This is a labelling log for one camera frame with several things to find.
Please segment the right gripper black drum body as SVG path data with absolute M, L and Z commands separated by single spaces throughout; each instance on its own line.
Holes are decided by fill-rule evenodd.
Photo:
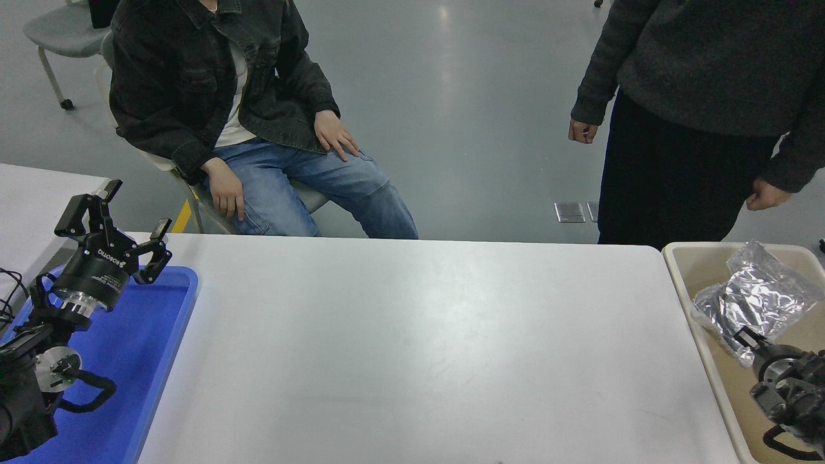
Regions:
M 793 372 L 793 365 L 802 358 L 802 350 L 791 345 L 764 345 L 754 352 L 752 370 L 758 382 L 776 383 Z

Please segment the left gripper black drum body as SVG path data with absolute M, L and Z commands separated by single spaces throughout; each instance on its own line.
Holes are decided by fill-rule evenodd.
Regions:
M 135 247 L 135 241 L 124 234 L 86 236 L 54 281 L 54 294 L 66 300 L 71 293 L 82 293 L 97 300 L 97 305 L 114 309 L 137 268 L 137 259 L 126 256 Z

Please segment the seated person's right hand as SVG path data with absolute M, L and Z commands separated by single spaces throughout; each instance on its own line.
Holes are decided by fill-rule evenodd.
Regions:
M 200 169 L 208 176 L 215 211 L 225 220 L 245 221 L 244 185 L 229 165 L 215 157 Z

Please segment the standing person's left hand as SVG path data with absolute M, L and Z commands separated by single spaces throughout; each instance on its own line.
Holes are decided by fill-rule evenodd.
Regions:
M 777 208 L 793 197 L 793 193 L 776 188 L 765 179 L 757 177 L 752 182 L 752 194 L 746 199 L 748 211 L 762 211 L 763 209 Z

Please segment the seated person's left hand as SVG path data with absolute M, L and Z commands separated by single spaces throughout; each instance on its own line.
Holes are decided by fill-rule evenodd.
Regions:
M 345 128 L 336 112 L 332 110 L 316 112 L 313 129 L 322 147 L 338 155 L 341 161 L 348 162 L 351 157 L 362 155 L 353 135 Z

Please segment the standing person's right hand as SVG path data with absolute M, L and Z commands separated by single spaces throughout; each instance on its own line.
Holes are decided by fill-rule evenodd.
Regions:
M 571 119 L 568 125 L 568 139 L 580 144 L 592 144 L 600 126 Z

